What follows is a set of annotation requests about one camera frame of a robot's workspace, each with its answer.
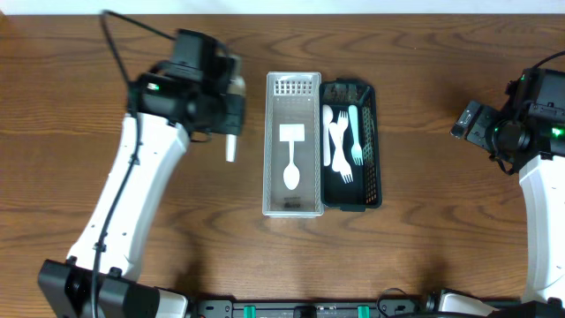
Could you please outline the white plastic spoon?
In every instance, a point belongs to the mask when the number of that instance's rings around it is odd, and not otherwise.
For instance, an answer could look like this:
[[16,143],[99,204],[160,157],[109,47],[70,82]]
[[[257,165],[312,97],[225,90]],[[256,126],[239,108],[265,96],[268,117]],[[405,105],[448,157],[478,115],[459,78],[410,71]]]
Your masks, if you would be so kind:
[[289,163],[283,171],[283,182],[289,190],[295,190],[300,180],[300,171],[294,163],[295,147],[294,141],[289,142]]
[[236,160],[237,153],[237,135],[227,134],[226,135],[226,161],[229,163],[234,163]]

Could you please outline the pale green plastic fork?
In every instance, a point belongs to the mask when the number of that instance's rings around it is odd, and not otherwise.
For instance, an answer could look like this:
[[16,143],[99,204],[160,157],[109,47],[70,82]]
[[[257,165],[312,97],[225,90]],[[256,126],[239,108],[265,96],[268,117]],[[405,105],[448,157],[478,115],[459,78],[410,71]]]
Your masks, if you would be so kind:
[[348,108],[350,128],[352,132],[353,145],[351,147],[351,156],[354,163],[358,166],[363,165],[363,151],[359,140],[359,121],[358,121],[358,108],[355,105],[350,105]]

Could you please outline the white plastic knife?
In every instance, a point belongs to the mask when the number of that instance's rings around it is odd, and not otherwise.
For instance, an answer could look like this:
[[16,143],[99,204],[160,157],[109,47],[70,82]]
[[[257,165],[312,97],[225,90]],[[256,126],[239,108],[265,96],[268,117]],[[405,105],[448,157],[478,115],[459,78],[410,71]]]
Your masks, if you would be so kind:
[[323,165],[328,167],[331,164],[330,144],[329,144],[329,124],[333,121],[334,112],[329,105],[322,106],[322,147]]

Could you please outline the white plastic fork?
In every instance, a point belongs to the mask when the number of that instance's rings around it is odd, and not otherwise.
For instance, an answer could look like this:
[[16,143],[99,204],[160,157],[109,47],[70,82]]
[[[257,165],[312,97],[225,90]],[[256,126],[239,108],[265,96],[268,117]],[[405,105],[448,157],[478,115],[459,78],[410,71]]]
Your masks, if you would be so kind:
[[332,162],[332,170],[335,172],[342,172],[346,160],[343,153],[343,135],[344,130],[348,127],[349,119],[345,111],[340,111],[337,122],[329,124],[330,137],[335,146],[334,158]]
[[335,147],[331,168],[334,172],[340,173],[344,184],[352,183],[353,176],[351,168],[343,152],[343,131],[337,123],[330,123],[328,130]]

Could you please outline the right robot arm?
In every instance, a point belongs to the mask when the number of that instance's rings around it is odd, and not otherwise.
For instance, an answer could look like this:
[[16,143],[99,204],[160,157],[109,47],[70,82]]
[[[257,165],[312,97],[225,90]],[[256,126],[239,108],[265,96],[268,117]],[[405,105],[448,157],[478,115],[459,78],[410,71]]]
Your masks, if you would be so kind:
[[449,292],[440,300],[442,315],[564,315],[564,74],[534,65],[511,80],[506,93],[501,110],[469,102],[450,133],[484,149],[505,174],[518,176],[528,242],[522,302],[495,309]]

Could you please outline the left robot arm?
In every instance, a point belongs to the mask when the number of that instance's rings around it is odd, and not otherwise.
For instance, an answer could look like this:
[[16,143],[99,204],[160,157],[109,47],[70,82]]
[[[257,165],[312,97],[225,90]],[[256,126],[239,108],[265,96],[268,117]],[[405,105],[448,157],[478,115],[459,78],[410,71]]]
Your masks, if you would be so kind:
[[58,317],[191,317],[184,294],[139,283],[164,190],[195,133],[222,134],[233,161],[245,117],[240,60],[215,38],[179,30],[168,60],[128,85],[113,166],[65,261],[47,260],[38,284]]

